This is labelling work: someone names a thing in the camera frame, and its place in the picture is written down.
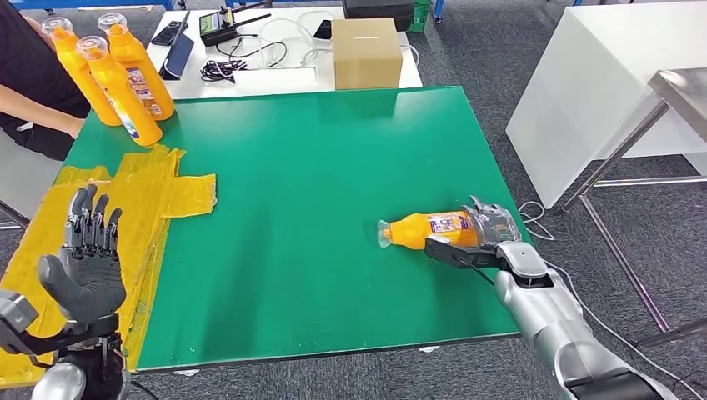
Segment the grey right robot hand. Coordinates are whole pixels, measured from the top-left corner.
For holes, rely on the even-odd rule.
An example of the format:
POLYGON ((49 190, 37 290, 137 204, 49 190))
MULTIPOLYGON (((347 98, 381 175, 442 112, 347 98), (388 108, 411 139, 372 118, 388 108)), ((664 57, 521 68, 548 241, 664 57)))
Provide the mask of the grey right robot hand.
POLYGON ((477 237, 477 247, 494 250, 502 242, 520 242, 521 232, 511 213, 495 203, 481 202, 474 195, 469 196, 470 204, 464 205, 477 237))

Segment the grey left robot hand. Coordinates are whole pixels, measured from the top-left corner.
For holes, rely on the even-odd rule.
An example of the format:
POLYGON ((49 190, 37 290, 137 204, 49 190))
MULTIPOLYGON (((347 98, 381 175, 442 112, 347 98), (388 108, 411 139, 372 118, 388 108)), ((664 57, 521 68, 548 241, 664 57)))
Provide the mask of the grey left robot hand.
POLYGON ((38 279, 64 317, 92 323, 116 312, 126 299, 118 255, 122 209, 106 213, 109 196, 97 186, 79 188, 68 204, 64 243, 38 260, 38 279))

